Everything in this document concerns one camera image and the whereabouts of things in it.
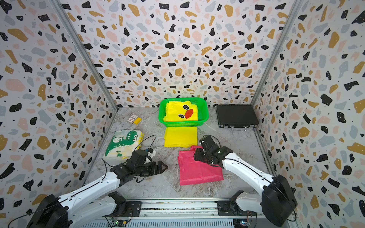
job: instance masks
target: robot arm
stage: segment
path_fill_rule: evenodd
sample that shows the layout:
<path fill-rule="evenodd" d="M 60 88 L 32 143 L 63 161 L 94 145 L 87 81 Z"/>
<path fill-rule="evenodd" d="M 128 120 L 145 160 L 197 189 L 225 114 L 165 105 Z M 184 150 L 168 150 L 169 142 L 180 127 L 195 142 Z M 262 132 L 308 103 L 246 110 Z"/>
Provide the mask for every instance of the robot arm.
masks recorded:
<path fill-rule="evenodd" d="M 282 226 L 297 206 L 297 201 L 288 181 L 281 175 L 273 177 L 243 161 L 226 146 L 219 147 L 210 135 L 199 140 L 201 148 L 194 153 L 194 160 L 219 166 L 239 176 L 251 185 L 257 194 L 243 191 L 231 199 L 233 211 L 251 210 L 263 213 L 276 226 Z"/>
<path fill-rule="evenodd" d="M 136 176 L 149 177 L 163 173 L 168 167 L 162 161 L 151 161 L 154 151 L 136 150 L 126 163 L 114 166 L 97 180 L 60 197 L 45 197 L 29 221 L 27 228 L 80 227 L 95 218 L 117 216 L 125 211 L 126 199 L 112 192 L 98 202 L 91 202 L 113 191 Z"/>

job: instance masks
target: orange beak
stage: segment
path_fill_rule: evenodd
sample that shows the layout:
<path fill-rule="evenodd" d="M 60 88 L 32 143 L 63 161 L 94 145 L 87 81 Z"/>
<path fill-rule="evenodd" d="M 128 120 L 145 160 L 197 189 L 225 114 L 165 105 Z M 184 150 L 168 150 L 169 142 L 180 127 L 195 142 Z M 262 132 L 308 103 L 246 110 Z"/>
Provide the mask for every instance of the orange beak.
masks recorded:
<path fill-rule="evenodd" d="M 193 115 L 193 113 L 194 113 L 193 109 L 187 110 L 185 113 L 185 119 L 190 118 Z"/>

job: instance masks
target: yellow cloth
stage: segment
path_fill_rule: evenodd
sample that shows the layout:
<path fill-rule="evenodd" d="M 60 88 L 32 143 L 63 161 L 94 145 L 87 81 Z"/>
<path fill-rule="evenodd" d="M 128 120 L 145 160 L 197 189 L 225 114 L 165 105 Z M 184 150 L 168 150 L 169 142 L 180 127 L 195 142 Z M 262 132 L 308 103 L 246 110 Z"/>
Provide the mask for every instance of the yellow cloth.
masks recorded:
<path fill-rule="evenodd" d="M 198 145 L 197 127 L 167 127 L 165 147 L 183 147 Z"/>
<path fill-rule="evenodd" d="M 196 121 L 198 120 L 198 106 L 190 101 L 169 101 L 166 104 L 165 122 Z"/>

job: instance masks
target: green dinosaur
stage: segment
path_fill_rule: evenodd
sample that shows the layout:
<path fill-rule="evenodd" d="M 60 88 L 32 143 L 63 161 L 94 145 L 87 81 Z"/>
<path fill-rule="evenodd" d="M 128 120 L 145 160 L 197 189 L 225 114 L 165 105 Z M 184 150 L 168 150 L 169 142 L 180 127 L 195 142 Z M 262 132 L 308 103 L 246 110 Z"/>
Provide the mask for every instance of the green dinosaur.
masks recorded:
<path fill-rule="evenodd" d="M 124 138 L 124 136 L 113 138 L 113 140 L 108 145 L 105 156 L 107 156 L 108 153 L 114 148 L 133 145 L 133 143 L 137 141 L 137 137 L 138 135 L 136 131 L 130 131 L 128 132 L 126 139 Z"/>

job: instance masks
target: metal corner post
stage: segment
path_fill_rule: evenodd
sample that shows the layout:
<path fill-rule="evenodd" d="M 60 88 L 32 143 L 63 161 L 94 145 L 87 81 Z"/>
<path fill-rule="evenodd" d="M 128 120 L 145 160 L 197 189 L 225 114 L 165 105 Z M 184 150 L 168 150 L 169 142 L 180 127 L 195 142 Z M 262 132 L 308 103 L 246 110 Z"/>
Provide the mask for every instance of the metal corner post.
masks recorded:
<path fill-rule="evenodd" d="M 251 106 L 253 106 L 255 104 L 256 100 L 259 98 L 260 91 L 262 90 L 267 78 L 269 77 L 269 73 L 270 73 L 272 67 L 274 66 L 275 60 L 276 60 L 277 56 L 279 55 L 281 48 L 284 45 L 285 39 L 295 21 L 295 18 L 299 12 L 299 9 L 300 9 L 302 3 L 303 3 L 303 0 L 295 0 L 293 3 L 293 6 L 289 12 L 288 19 L 285 23 L 284 29 L 280 34 L 279 40 L 276 43 L 273 53 L 269 59 L 269 63 L 267 65 L 267 67 L 265 68 L 264 73 L 262 74 L 262 78 L 261 78 L 260 82 L 258 83 L 256 92 L 253 95 L 253 98 L 250 103 Z"/>
<path fill-rule="evenodd" d="M 100 74 L 97 71 L 95 65 L 93 64 L 90 56 L 86 52 L 84 45 L 81 43 L 80 39 L 78 38 L 76 30 L 74 29 L 70 20 L 68 19 L 65 11 L 62 8 L 61 3 L 59 2 L 59 0 L 49 0 L 49 2 L 51 3 L 52 8 L 56 12 L 58 18 L 62 22 L 65 30 L 70 35 L 70 38 L 71 38 L 72 42 L 75 44 L 76 48 L 78 49 L 81 57 L 85 61 L 88 68 L 91 70 L 91 73 L 94 75 L 94 78 L 95 78 L 96 82 L 98 83 L 101 91 L 105 94 L 105 97 L 109 102 L 109 105 L 116 112 L 118 110 L 118 108 L 117 108 L 116 104 L 114 103 L 113 97 L 111 96 L 109 90 L 107 89 L 107 86 L 105 85 L 103 79 L 100 77 Z"/>

